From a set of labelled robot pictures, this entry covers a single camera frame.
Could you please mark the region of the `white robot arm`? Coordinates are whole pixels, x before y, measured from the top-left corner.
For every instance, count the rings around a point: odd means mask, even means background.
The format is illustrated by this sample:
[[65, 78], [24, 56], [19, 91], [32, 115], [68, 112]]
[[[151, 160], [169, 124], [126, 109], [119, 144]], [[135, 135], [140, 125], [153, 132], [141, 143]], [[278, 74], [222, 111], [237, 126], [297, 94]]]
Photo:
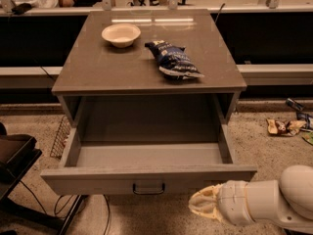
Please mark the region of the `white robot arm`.
[[237, 181], [208, 186], [189, 200], [191, 212], [236, 226], [271, 222], [313, 233], [313, 167], [293, 165], [278, 180]]

